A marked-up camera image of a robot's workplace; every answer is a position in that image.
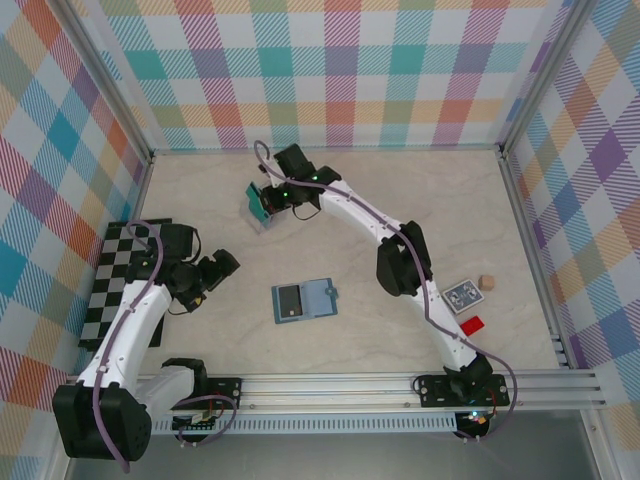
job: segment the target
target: teal object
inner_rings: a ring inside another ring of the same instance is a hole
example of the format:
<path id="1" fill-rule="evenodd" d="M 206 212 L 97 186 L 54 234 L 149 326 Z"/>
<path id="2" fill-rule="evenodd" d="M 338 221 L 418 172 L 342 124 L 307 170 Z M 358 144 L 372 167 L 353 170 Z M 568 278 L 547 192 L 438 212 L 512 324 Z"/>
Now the teal object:
<path id="1" fill-rule="evenodd" d="M 255 183 L 251 182 L 245 191 L 247 197 L 249 197 L 249 211 L 258 219 L 263 227 L 268 227 L 271 215 L 264 209 L 262 202 L 260 201 L 260 189 Z"/>

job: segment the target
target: small wooden cube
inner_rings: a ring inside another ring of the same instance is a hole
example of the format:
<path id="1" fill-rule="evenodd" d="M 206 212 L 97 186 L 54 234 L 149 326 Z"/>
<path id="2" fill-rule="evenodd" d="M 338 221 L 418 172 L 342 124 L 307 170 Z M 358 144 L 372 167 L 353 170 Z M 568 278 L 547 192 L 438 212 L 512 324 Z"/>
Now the small wooden cube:
<path id="1" fill-rule="evenodd" d="M 490 292 L 496 286 L 496 279 L 493 275 L 480 275 L 478 279 L 478 288 L 485 292 Z"/>

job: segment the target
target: red block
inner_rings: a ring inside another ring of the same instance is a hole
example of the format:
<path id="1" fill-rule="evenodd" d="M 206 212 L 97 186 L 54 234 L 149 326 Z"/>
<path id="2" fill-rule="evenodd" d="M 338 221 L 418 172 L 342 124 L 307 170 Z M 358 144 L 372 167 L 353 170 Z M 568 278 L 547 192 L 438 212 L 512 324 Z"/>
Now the red block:
<path id="1" fill-rule="evenodd" d="M 477 315 L 475 317 L 471 317 L 469 320 L 460 325 L 460 328 L 462 328 L 462 331 L 467 337 L 470 337 L 482 327 L 484 327 L 484 323 Z"/>

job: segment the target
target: checkerboard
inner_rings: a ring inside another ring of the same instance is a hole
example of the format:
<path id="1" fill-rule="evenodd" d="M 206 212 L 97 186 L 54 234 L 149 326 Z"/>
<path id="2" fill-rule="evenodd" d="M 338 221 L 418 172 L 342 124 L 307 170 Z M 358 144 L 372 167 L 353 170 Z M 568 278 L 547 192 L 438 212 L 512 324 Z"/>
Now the checkerboard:
<path id="1" fill-rule="evenodd" d="M 147 220 L 151 224 L 171 223 L 171 219 Z M 150 238 L 146 227 L 134 227 L 134 233 L 152 247 L 155 239 Z M 88 350 L 96 351 L 111 327 L 111 322 L 118 313 L 122 292 L 125 285 L 125 274 L 132 259 L 145 251 L 145 248 L 134 241 L 126 229 L 126 222 L 113 222 L 107 228 L 102 253 L 98 262 L 98 271 L 93 283 L 89 309 L 82 329 L 78 345 Z M 151 338 L 150 347 L 160 346 L 164 316 L 156 327 Z"/>

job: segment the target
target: black and white checkerboard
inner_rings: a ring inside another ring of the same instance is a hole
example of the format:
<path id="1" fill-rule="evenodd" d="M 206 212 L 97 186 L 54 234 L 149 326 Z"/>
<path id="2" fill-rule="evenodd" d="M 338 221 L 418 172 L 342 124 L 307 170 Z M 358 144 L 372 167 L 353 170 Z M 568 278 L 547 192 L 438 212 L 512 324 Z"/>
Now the black and white checkerboard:
<path id="1" fill-rule="evenodd" d="M 147 220 L 151 224 L 171 223 L 170 218 Z M 82 335 L 78 346 L 87 350 L 97 351 L 104 339 L 111 322 L 118 313 L 124 277 L 129 262 L 144 252 L 144 247 L 134 241 L 125 228 L 126 222 L 113 222 L 107 227 L 102 253 L 98 262 L 98 271 L 93 283 L 93 290 L 89 299 L 89 309 L 85 319 Z M 155 246 L 155 240 L 149 238 L 149 230 L 145 227 L 134 227 L 135 234 L 145 243 Z M 150 347 L 160 346 L 164 317 L 160 319 Z"/>

